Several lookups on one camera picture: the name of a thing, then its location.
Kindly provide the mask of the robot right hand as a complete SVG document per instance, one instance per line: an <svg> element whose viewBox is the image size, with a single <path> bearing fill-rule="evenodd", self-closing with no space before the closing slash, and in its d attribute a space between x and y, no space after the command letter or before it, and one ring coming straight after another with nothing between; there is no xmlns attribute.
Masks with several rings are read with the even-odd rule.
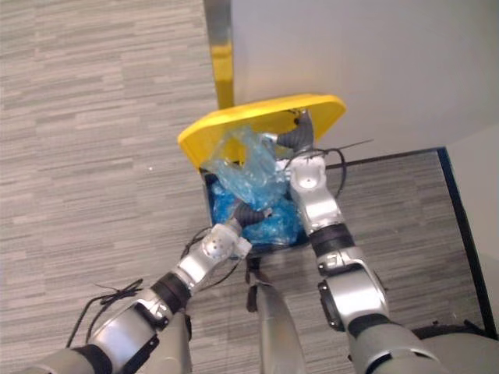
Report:
<svg viewBox="0 0 499 374"><path fill-rule="evenodd" d="M296 127L286 133L264 133L264 137L272 143L292 149L294 152L311 150L314 142L313 122L309 112L302 109L296 112Z"/></svg>

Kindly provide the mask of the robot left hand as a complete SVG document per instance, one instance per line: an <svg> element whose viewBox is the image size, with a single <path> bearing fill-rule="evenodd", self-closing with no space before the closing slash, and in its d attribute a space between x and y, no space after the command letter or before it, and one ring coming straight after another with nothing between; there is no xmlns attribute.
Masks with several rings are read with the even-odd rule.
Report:
<svg viewBox="0 0 499 374"><path fill-rule="evenodd" d="M240 203L234 210L232 218L237 221L241 229L246 227L259 224L273 213L271 208L266 208L263 210L254 210L251 206Z"/></svg>

